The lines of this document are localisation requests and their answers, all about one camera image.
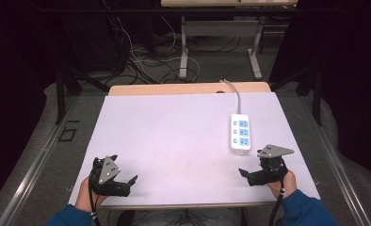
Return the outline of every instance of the power strip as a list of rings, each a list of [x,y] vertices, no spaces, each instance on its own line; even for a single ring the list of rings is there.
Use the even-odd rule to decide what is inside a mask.
[[[230,149],[236,154],[250,151],[250,118],[248,115],[232,114]]]

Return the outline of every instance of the dark background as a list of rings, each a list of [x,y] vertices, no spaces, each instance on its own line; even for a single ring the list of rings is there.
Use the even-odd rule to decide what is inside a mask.
[[[156,6],[154,1],[139,1]],[[323,98],[337,121],[339,151],[371,170],[371,1],[346,3],[350,10],[345,24],[338,25],[339,18],[291,20],[270,81],[281,81],[308,65],[337,25],[340,32],[325,55]],[[39,4],[55,6],[52,1]],[[298,8],[319,7],[334,7],[334,3],[298,2]],[[148,37],[154,26],[149,25],[147,33],[140,36],[145,35],[144,43],[153,48]],[[56,56],[83,69],[79,49],[73,46],[67,29],[58,18],[35,15],[24,1],[0,1],[0,188],[40,119],[46,98],[43,90],[55,82]]]

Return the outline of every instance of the gray carpet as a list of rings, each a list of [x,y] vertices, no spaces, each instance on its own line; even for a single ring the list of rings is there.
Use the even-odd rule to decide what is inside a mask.
[[[203,49],[207,50],[217,50],[230,39],[203,38],[196,39],[195,43],[198,43],[199,49],[203,47]],[[237,40],[228,48],[232,49],[232,47],[236,46],[236,42]],[[280,43],[280,36],[267,37],[264,53],[258,56],[264,81],[268,80]],[[249,45],[250,40],[241,40],[238,47],[232,52],[190,52],[189,56],[193,57],[199,65],[189,61],[189,67],[195,72],[200,68],[198,82],[217,82],[222,78],[227,78],[234,82],[254,81],[250,73],[251,68],[246,53],[246,48]],[[173,68],[179,67],[179,61],[167,63]],[[148,74],[153,74],[156,79],[160,79],[164,74],[170,72],[170,68],[167,65],[154,68],[144,66],[144,68]],[[190,72],[188,75],[187,79],[189,80],[195,76],[193,72]],[[131,80],[131,78],[116,78],[110,80],[108,85],[125,84]],[[82,164],[83,156],[89,144],[89,138],[97,121],[105,95],[105,93],[101,93],[90,84],[85,82],[80,82],[80,84],[85,91],[81,96],[71,99],[71,103],[73,103],[72,111],[68,112],[68,117],[61,124],[60,131],[57,133],[58,137],[51,144],[51,147],[47,147],[51,148],[51,154],[48,156],[48,161],[46,161],[43,170],[40,172],[40,177],[34,187],[31,187],[30,195],[27,197],[24,205],[20,206],[22,208],[20,208],[21,211],[18,216],[15,216],[14,225],[42,225],[51,215],[65,206],[69,199],[71,192],[67,189],[76,180],[77,172]],[[322,201],[332,212],[339,225],[356,225],[357,223],[348,207],[343,191],[340,189],[329,166],[329,161],[323,150],[322,140],[318,137],[315,125],[309,118],[310,115],[303,107],[303,101],[301,100],[303,97],[296,96],[293,91],[294,88],[294,84],[290,84],[277,93],[307,166],[312,176],[319,182],[317,189]],[[55,85],[49,87],[45,92],[48,100],[39,125],[33,137],[29,140],[15,170],[0,191],[0,217],[6,210],[37,155],[46,149],[46,143],[48,143],[51,134],[56,129],[54,125],[56,120]],[[325,103],[323,103],[321,113],[324,130],[332,145],[336,147],[336,122],[331,115],[331,109]],[[71,139],[74,131],[73,140],[65,141],[65,139]],[[342,156],[341,159],[343,160],[343,167],[346,169],[347,176],[362,202],[363,209],[371,219],[371,173]],[[250,225],[267,225],[271,208],[271,205],[249,208]],[[99,214],[103,225],[116,225],[116,219],[120,212],[102,210]]]

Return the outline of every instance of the white power strip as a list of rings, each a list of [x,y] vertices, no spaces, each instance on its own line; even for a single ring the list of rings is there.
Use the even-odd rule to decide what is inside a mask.
[[[236,154],[250,151],[250,118],[248,115],[232,114],[230,149]]]

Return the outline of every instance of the hand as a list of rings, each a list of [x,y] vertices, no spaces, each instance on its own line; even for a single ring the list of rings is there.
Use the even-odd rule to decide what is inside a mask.
[[[107,196],[99,196],[92,192],[92,201],[96,203],[96,208],[101,206],[101,203],[107,198]],[[83,210],[91,213],[91,204],[89,203],[89,178],[87,177],[80,185],[79,194],[77,195],[76,204],[74,208],[78,210]]]
[[[279,198],[282,184],[280,182],[273,182],[273,183],[268,183],[267,186],[271,189],[271,192],[273,192],[274,197]],[[294,193],[294,191],[298,189],[297,179],[295,177],[294,172],[291,170],[288,170],[288,172],[284,176],[284,187],[285,187],[285,193],[282,197],[283,199],[290,196],[292,193]]]

